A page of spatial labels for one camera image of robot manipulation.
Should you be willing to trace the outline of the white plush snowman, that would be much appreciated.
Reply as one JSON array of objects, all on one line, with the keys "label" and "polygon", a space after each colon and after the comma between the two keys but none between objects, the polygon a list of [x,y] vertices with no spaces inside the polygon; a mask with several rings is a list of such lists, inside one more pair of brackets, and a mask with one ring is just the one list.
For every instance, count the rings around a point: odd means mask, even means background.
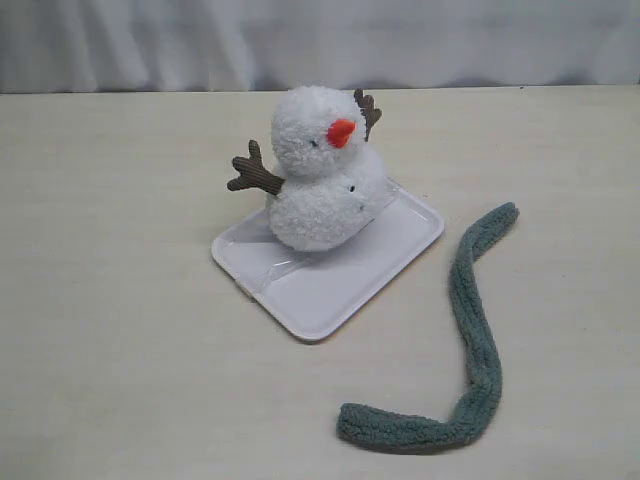
[{"label": "white plush snowman", "polygon": [[370,144],[382,110],[372,95],[307,85],[286,91],[270,119],[273,168],[251,139],[232,158],[231,192],[260,190],[276,239],[301,252],[334,249],[390,202],[384,161]]}]

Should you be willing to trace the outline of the white curtain backdrop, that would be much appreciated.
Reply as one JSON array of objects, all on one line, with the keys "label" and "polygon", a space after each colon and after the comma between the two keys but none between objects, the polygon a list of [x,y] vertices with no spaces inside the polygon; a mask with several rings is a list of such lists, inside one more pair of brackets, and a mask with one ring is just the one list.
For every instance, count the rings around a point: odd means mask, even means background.
[{"label": "white curtain backdrop", "polygon": [[5,1],[5,93],[611,85],[635,1]]}]

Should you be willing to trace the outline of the white plastic tray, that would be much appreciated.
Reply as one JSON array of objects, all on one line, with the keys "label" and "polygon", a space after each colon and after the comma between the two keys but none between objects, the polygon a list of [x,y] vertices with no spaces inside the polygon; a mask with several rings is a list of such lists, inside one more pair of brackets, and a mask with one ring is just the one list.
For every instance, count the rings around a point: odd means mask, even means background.
[{"label": "white plastic tray", "polygon": [[397,182],[391,202],[352,239],[327,252],[285,247],[258,210],[217,236],[212,259],[292,336],[331,336],[444,231],[444,219]]}]

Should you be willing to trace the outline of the green fleece scarf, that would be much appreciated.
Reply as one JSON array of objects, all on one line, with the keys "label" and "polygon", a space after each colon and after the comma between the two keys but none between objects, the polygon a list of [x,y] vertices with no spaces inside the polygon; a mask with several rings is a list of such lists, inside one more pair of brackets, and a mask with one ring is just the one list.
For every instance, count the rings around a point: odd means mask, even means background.
[{"label": "green fleece scarf", "polygon": [[447,292],[463,344],[467,388],[442,422],[364,404],[344,403],[336,422],[337,436],[352,445],[394,454],[426,454],[460,448],[487,430],[502,396],[502,365],[474,274],[474,263],[504,238],[519,210],[504,203],[469,226],[458,243]]}]

